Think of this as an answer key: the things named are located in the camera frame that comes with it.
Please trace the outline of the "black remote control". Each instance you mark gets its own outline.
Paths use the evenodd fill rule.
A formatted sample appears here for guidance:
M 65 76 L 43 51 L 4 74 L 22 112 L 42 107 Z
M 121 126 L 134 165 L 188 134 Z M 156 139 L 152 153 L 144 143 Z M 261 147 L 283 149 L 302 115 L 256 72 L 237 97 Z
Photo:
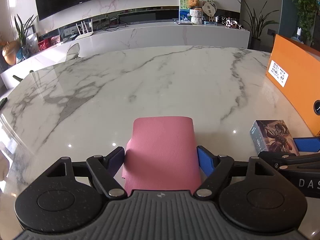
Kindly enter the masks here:
M 0 101 L 0 110 L 4 107 L 4 105 L 7 103 L 8 98 L 5 97 Z

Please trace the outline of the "brown teddy bear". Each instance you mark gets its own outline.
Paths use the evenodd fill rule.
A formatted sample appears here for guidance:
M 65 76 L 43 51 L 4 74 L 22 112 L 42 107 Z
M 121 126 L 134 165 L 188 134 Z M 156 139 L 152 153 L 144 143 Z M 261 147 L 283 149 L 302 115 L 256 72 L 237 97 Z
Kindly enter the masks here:
M 193 9 L 200 6 L 200 0 L 188 0 L 187 7 Z

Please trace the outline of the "black toy vehicle model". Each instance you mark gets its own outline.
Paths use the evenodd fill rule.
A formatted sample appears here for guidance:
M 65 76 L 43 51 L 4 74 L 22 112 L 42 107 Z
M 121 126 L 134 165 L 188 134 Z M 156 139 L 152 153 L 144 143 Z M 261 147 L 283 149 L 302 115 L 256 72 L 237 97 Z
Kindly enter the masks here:
M 230 28 L 230 29 L 242 29 L 242 25 L 239 23 L 239 21 L 237 21 L 236 19 L 232 19 L 230 17 L 225 18 L 223 25 L 226 28 Z

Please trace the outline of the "illustrated card box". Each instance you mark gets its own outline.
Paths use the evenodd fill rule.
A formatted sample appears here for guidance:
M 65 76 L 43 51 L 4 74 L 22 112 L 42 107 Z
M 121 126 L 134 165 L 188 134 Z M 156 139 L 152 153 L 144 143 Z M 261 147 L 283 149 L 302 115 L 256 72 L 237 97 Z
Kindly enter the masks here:
M 299 151 L 284 120 L 255 120 L 249 133 L 257 154 L 266 151 L 299 156 Z

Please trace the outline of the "blue landscape picture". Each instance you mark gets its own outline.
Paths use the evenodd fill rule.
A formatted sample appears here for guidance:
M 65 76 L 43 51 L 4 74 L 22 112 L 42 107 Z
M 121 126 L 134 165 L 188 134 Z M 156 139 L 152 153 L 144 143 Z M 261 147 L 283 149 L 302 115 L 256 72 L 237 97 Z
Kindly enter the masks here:
M 178 22 L 180 24 L 187 24 L 191 22 L 189 0 L 178 0 L 179 11 L 178 11 Z

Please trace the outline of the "hanging pothos plant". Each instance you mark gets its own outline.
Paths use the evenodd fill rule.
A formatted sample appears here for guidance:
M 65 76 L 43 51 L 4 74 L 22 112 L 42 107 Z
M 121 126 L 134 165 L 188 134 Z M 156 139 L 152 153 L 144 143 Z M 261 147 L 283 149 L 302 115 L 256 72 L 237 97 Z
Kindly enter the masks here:
M 292 0 L 297 9 L 297 35 L 303 42 L 313 44 L 312 28 L 319 14 L 318 0 Z

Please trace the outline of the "white wifi router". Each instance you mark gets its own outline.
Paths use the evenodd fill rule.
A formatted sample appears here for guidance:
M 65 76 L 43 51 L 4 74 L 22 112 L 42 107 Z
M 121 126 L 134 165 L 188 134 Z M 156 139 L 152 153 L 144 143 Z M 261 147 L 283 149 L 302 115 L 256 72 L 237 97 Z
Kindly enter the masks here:
M 81 21 L 80 24 L 75 24 L 76 28 L 78 30 L 78 36 L 75 38 L 75 40 L 79 40 L 82 38 L 90 37 L 93 35 L 93 19 L 90 19 L 88 22 Z

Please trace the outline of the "small white chair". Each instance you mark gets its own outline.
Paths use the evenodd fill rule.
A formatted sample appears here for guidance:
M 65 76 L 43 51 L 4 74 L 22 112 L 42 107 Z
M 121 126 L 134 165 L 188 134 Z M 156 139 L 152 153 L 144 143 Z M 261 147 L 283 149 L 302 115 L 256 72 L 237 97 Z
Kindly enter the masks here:
M 80 53 L 80 44 L 75 43 L 73 44 L 68 50 L 66 54 L 66 60 L 65 61 L 70 61 L 73 59 L 77 59 L 79 57 Z

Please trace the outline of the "round paper fan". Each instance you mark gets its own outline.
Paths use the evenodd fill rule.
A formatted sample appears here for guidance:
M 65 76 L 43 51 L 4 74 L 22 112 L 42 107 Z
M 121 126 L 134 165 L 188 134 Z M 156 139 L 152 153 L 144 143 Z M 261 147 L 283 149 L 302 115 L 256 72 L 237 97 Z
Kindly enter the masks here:
M 213 0 L 202 0 L 202 10 L 207 16 L 209 22 L 216 22 L 215 14 L 217 11 L 217 5 Z

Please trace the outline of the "orange cardboard box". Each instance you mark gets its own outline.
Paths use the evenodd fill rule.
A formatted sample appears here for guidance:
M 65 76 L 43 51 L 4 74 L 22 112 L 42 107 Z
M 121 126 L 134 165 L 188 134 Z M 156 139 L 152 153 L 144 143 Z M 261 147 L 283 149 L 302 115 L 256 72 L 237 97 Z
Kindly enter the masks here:
M 276 35 L 266 76 L 289 100 L 314 136 L 319 136 L 319 51 Z

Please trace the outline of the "potted orchid plant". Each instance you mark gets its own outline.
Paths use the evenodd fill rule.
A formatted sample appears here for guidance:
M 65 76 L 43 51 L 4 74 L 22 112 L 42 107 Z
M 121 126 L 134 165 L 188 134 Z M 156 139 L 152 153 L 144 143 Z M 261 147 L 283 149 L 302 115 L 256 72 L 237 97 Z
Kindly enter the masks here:
M 275 20 L 269 20 L 268 17 L 275 12 L 278 12 L 279 10 L 272 10 L 271 12 L 268 12 L 267 14 L 263 14 L 263 10 L 267 5 L 267 1 L 264 3 L 261 10 L 257 13 L 256 10 L 253 8 L 251 9 L 248 5 L 248 3 L 245 0 L 240 0 L 239 3 L 241 6 L 245 7 L 245 11 L 248 14 L 249 21 L 244 20 L 245 23 L 248 24 L 250 32 L 251 32 L 251 49 L 253 50 L 259 50 L 261 45 L 261 35 L 264 30 L 264 28 L 268 25 L 272 24 L 278 24 Z

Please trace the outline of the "golden acorn vase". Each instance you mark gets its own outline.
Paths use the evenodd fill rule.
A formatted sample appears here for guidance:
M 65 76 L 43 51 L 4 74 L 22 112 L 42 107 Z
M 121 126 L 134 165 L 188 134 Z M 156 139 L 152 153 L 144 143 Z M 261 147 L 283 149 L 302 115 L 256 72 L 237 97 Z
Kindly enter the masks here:
M 16 55 L 18 51 L 19 48 L 9 48 L 8 46 L 3 48 L 2 55 L 8 65 L 13 66 L 16 64 Z

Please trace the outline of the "left potted green plant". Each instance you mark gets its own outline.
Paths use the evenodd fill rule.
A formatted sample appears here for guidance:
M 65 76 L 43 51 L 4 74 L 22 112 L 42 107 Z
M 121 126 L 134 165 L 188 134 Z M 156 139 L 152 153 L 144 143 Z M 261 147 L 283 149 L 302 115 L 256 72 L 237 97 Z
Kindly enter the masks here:
M 18 42 L 20 48 L 16 54 L 17 63 L 28 59 L 34 55 L 32 46 L 27 42 L 29 29 L 33 26 L 33 22 L 36 20 L 36 16 L 32 15 L 27 19 L 25 23 L 22 22 L 19 15 L 14 17 L 15 27 L 18 35 Z

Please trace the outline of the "blue water jug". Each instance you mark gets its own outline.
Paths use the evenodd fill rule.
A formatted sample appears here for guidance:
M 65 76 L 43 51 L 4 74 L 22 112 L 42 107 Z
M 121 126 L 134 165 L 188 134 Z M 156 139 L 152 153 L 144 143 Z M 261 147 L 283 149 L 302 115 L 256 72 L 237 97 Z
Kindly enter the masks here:
M 292 40 L 299 42 L 301 44 L 303 44 L 303 39 L 302 39 L 302 28 L 298 27 L 297 28 L 297 32 L 295 33 L 295 35 L 293 35 L 291 37 Z

